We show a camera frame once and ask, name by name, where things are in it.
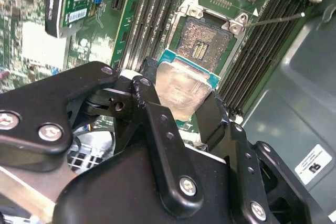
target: motherboard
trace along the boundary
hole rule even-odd
[[[139,71],[169,49],[219,76],[225,105],[243,115],[321,1],[0,0],[0,93],[90,61]]]

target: black plastic arm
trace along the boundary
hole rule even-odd
[[[0,164],[40,172],[59,167],[84,99],[117,79],[114,70],[96,61],[1,94],[0,112],[16,115],[19,124],[0,131]],[[58,127],[61,137],[42,139],[39,129],[44,125]]]

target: gray metal panel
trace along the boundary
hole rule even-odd
[[[245,116],[248,139],[265,141],[294,172],[320,144],[332,161],[306,185],[330,214],[336,209],[336,17],[304,26]]]

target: silver screw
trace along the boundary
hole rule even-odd
[[[20,119],[9,112],[0,113],[0,130],[11,130],[16,127],[20,122]]]
[[[255,202],[252,201],[251,202],[251,210],[253,212],[253,214],[261,221],[265,221],[266,220],[266,213],[265,210],[262,208],[262,206]]]
[[[271,152],[271,149],[267,144],[263,144],[263,147],[266,151]]]
[[[235,124],[235,127],[236,127],[237,131],[243,131],[242,127],[240,127],[238,124]]]
[[[56,141],[62,137],[62,130],[56,125],[46,124],[38,130],[38,135],[45,141]]]
[[[187,177],[182,177],[180,179],[180,188],[182,192],[188,196],[194,196],[196,194],[195,183]]]
[[[151,83],[149,82],[149,80],[147,80],[146,78],[141,78],[140,81],[141,81],[142,84],[145,84],[146,86],[150,86],[151,85]]]
[[[113,70],[109,67],[103,67],[101,71],[106,74],[113,74]]]

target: ram slot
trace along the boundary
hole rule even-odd
[[[160,43],[163,30],[168,21],[172,5],[173,0],[160,1],[160,6],[158,7],[155,14],[156,19],[153,26],[150,28],[151,38],[148,41],[148,44],[146,46],[146,52],[144,52],[145,55],[143,55],[143,57],[156,57],[158,55],[161,55],[162,52],[158,52],[157,47]]]
[[[149,5],[147,6],[144,21],[142,22],[141,28],[139,30],[138,41],[135,47],[133,48],[132,54],[135,56],[132,63],[132,69],[139,70],[140,65],[143,62],[143,53],[142,51],[145,48],[145,45],[149,39],[150,27],[155,19],[155,11],[160,4],[160,0],[150,0]]]
[[[270,0],[260,20],[287,17],[305,11],[307,0]],[[220,94],[232,113],[241,110],[263,78],[297,20],[255,27],[232,70],[220,88]]]
[[[123,57],[123,68],[138,70],[144,58],[154,50],[160,41],[160,32],[164,29],[172,6],[172,0],[146,0],[135,16],[139,25],[132,26],[131,37]]]
[[[266,7],[265,11],[263,12],[263,15],[260,18],[260,20],[270,19],[272,14],[275,11],[275,8],[273,8],[273,6],[275,5],[276,7],[278,7],[280,1],[281,0],[270,0],[270,3],[272,3],[272,4],[267,5],[267,7]],[[250,35],[249,39],[247,40],[245,47],[242,49],[242,51],[240,53],[240,56],[238,57],[237,61],[234,63],[234,66],[233,66],[232,70],[230,71],[228,77],[225,79],[225,82],[220,89],[220,94],[221,94],[224,101],[227,98],[227,94],[230,91],[231,86],[234,84],[234,81],[239,74],[240,68],[248,60],[248,57],[249,56],[251,57],[251,55],[249,55],[248,52],[252,51],[254,46],[257,45],[257,43],[249,43],[249,42],[250,41],[257,42],[260,38],[260,34],[263,32],[264,29],[265,29],[265,26],[257,26],[257,27],[253,28],[252,34]]]
[[[279,18],[284,17],[285,11],[286,11],[287,5],[283,3],[278,9],[279,11],[275,13],[275,15],[272,15],[271,18]],[[270,41],[270,34],[272,34],[275,29],[278,27],[277,23],[265,25],[265,29],[262,31],[261,36],[259,36],[258,44],[254,44],[253,48],[246,52],[246,63],[240,68],[237,78],[234,80],[234,82],[231,83],[231,85],[235,85],[235,88],[232,89],[232,86],[229,88],[230,93],[227,95],[228,97],[225,100],[228,104],[232,104],[232,99],[235,97],[236,93],[239,91],[238,89],[241,88],[241,85],[245,81],[246,77],[248,77],[251,67],[254,65],[254,63],[258,60],[259,57],[264,57],[264,55],[261,55],[260,52],[269,44]]]
[[[131,69],[134,62],[133,48],[136,46],[141,23],[143,22],[144,14],[149,0],[139,0],[135,16],[132,21],[132,28],[129,32],[129,37],[125,46],[125,51],[122,56],[120,68]]]
[[[306,9],[305,6],[301,6],[300,12],[304,11],[305,9]],[[280,41],[277,42],[277,47],[275,48],[275,53],[274,53],[275,56],[277,55],[277,53],[281,49],[281,46],[285,43],[286,39],[288,38],[290,32],[293,30],[293,28],[295,27],[297,22],[298,22],[298,20],[293,20],[293,21],[289,22],[290,23],[289,27],[288,27],[287,30],[285,30],[285,33],[283,35],[283,39],[281,39]],[[273,64],[273,62],[274,62],[274,58],[268,60],[267,64],[263,65],[262,69],[258,72],[258,75],[254,76],[253,79],[250,81],[249,90],[248,91],[246,90],[244,92],[243,96],[241,97],[241,99],[238,100],[238,102],[237,102],[236,106],[239,110],[242,110],[244,104],[247,102],[248,98],[252,95],[252,93],[255,90],[257,84],[261,81],[264,74],[267,72],[267,70]]]

